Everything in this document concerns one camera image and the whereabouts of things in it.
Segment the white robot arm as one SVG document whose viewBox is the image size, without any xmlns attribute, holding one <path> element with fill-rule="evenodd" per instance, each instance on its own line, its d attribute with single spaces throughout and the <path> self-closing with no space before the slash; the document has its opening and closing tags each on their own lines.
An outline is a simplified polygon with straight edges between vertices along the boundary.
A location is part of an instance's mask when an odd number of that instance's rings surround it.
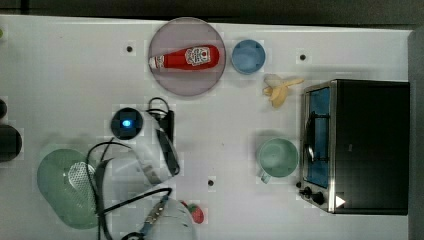
<svg viewBox="0 0 424 240">
<path fill-rule="evenodd" d="M 112 139 L 91 182 L 106 240 L 195 240 L 191 214 L 166 182 L 179 174 L 177 152 L 149 113 L 126 107 L 110 121 Z"/>
</svg>

